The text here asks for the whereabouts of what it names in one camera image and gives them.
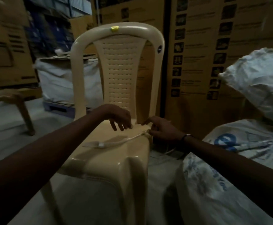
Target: concrete floor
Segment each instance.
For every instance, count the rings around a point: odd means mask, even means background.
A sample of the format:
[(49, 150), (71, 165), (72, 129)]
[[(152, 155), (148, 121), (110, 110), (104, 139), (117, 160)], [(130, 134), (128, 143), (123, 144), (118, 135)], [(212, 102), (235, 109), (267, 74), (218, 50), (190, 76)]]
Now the concrete floor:
[[(28, 136), (17, 108), (0, 103), (0, 160), (72, 119), (44, 111), (42, 99), (26, 103), (36, 135)], [(147, 224), (183, 224), (174, 181), (180, 161), (152, 151), (148, 169)], [(116, 191), (110, 185), (61, 174), (51, 178), (53, 191), (66, 224), (122, 224)], [(53, 217), (38, 192), (9, 225), (53, 225)]]

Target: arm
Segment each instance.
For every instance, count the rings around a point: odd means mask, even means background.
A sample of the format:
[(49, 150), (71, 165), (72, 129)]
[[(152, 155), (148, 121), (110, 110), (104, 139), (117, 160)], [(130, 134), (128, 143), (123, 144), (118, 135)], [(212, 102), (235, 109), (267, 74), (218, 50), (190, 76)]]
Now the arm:
[(273, 169), (215, 145), (197, 140), (176, 129), (169, 121), (151, 117), (150, 134), (171, 143), (182, 143), (188, 150), (216, 169), (228, 181), (273, 218)]
[(7, 224), (45, 185), (71, 153), (104, 120), (131, 127), (127, 110), (106, 104), (0, 161), (0, 224)]

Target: white plastic wrap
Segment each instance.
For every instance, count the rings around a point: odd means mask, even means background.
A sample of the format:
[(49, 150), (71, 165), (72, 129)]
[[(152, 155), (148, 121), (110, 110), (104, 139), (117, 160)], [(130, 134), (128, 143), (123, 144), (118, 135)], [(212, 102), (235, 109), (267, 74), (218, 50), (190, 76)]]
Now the white plastic wrap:
[[(74, 103), (72, 71), (69, 60), (44, 60), (35, 62), (45, 100)], [(84, 60), (84, 87), (86, 106), (96, 108), (103, 104), (98, 59)]]
[[(272, 126), (255, 120), (236, 121), (215, 128), (203, 141), (273, 169)], [(177, 170), (176, 186), (185, 224), (273, 225), (268, 214), (193, 153)]]
[(273, 49), (255, 50), (219, 76), (273, 120)]

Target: person's left hand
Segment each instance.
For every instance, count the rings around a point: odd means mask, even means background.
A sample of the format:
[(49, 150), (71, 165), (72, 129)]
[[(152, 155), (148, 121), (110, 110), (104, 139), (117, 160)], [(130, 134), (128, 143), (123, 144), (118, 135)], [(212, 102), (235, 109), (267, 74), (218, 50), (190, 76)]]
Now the person's left hand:
[(102, 105), (101, 108), (106, 112), (105, 119), (109, 119), (109, 122), (114, 131), (117, 131), (115, 122), (118, 124), (121, 131), (124, 131), (124, 129), (132, 128), (131, 115), (128, 110), (120, 108), (114, 104), (105, 104)]

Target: person's right arm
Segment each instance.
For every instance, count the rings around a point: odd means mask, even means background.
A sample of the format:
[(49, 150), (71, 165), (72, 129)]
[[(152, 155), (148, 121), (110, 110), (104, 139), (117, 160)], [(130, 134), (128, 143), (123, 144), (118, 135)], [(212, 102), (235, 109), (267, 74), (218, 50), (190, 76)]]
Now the person's right arm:
[(152, 136), (170, 143), (182, 144), (186, 150), (216, 169), (273, 218), (273, 169), (192, 136), (185, 136), (166, 119), (154, 116), (143, 124), (149, 122), (153, 123), (149, 132)]

